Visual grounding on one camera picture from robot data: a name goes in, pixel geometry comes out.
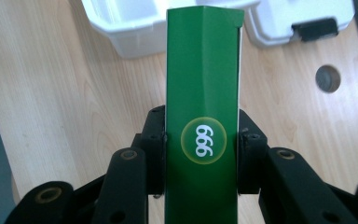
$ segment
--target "printed number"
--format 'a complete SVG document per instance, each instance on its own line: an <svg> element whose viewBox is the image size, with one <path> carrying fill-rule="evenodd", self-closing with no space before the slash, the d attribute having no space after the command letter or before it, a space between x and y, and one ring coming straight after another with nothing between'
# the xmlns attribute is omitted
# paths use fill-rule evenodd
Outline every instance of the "printed number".
<svg viewBox="0 0 358 224"><path fill-rule="evenodd" d="M213 151L211 149L211 147L213 146L213 140L211 138L213 136L212 128L209 127L208 125L201 124L201 125L199 125L199 127L197 127L196 133L198 136L196 139L197 156L205 157L207 152L209 152L209 156L212 156L213 155Z"/></svg>

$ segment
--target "green cardboard box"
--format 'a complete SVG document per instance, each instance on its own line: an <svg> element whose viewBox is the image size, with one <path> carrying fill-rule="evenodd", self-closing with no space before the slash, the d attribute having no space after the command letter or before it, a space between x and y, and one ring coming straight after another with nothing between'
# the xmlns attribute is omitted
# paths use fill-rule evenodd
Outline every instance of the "green cardboard box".
<svg viewBox="0 0 358 224"><path fill-rule="evenodd" d="M243 11L168 10L165 223L237 223Z"/></svg>

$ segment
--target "white plastic container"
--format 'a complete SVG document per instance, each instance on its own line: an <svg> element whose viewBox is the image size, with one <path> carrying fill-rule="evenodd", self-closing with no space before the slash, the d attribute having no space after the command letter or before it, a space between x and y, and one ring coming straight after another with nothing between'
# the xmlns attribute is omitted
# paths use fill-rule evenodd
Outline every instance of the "white plastic container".
<svg viewBox="0 0 358 224"><path fill-rule="evenodd" d="M296 39L293 24L332 18L341 31L353 16L352 0L261 0L245 11L245 28L252 43L263 48Z"/></svg>
<svg viewBox="0 0 358 224"><path fill-rule="evenodd" d="M215 6L247 9L260 0L82 0L91 26L111 40L122 58L163 52L167 45L166 10Z"/></svg>

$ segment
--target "wooden surface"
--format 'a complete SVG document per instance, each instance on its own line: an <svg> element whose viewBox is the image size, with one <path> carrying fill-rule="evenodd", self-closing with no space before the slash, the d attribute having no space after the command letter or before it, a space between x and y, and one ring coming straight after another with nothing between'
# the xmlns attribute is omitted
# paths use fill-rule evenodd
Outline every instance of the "wooden surface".
<svg viewBox="0 0 358 224"><path fill-rule="evenodd" d="M165 53L120 59L91 29L79 0L0 0L0 132L20 196L49 180L78 188L104 174L147 111L165 104ZM332 64L341 86L324 93L316 70ZM299 151L323 180L358 184L358 34L274 49L244 33L241 108L272 147ZM260 223L255 196L240 196L240 223ZM163 222L151 200L150 223Z"/></svg>

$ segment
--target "yellow circle outline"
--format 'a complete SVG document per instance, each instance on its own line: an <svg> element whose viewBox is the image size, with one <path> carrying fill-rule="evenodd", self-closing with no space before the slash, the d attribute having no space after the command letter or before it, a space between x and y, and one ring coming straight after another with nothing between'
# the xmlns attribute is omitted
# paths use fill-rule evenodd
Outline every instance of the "yellow circle outline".
<svg viewBox="0 0 358 224"><path fill-rule="evenodd" d="M189 127L191 127L195 122L199 121L199 120L209 120L212 121L213 123L217 124L217 126L220 128L220 130L223 133L223 139L224 139L224 144L223 144L223 148L221 149L221 152L212 160L210 161L195 161L193 160L193 158L191 157L191 155L187 152L187 148L185 147L185 139L184 139L184 133L187 133L187 129L189 129ZM223 154L226 151L226 146L227 146L227 134L226 134L226 130L223 127L223 125L217 120L217 119L213 119L213 118L209 118L209 117L200 117L200 118L196 118L191 120L186 126L185 128L182 130L181 133L181 147L182 147L182 151L185 153L185 155L187 156L187 158L197 164L201 164L201 165L207 165L207 164L211 164L214 163L216 161L218 161Z"/></svg>

